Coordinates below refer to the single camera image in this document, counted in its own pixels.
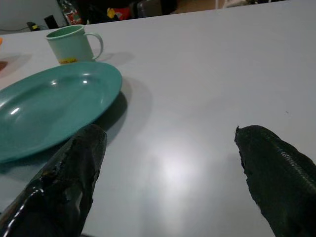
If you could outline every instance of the mug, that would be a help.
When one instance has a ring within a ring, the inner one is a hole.
[[[95,36],[100,41],[100,53],[93,56],[87,36]],[[85,33],[84,25],[72,25],[60,28],[46,36],[60,64],[80,61],[94,61],[103,51],[103,41],[97,33]]]

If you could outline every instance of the white table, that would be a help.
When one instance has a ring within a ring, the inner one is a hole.
[[[266,126],[316,160],[315,9],[293,0],[87,26],[121,71],[128,108],[108,131],[84,232],[272,237],[234,131]],[[57,66],[45,34],[3,36],[0,88]],[[0,169],[2,209],[42,165]]]

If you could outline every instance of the cable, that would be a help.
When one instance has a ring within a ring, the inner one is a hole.
[[[14,32],[14,31],[22,31],[22,30],[27,29],[27,28],[28,28],[28,26],[27,26],[27,27],[24,27],[24,28],[22,28],[22,29],[18,29],[18,30],[6,30],[6,29],[0,29],[0,31]]]

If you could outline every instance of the floor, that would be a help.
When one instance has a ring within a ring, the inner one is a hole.
[[[219,8],[222,8],[224,2],[225,0],[218,0]],[[211,9],[215,9],[215,0],[178,0],[178,8],[174,14]]]

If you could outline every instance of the green oval plate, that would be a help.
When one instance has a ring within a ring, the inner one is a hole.
[[[115,100],[120,72],[105,63],[51,68],[0,91],[0,163],[56,145],[93,122]]]

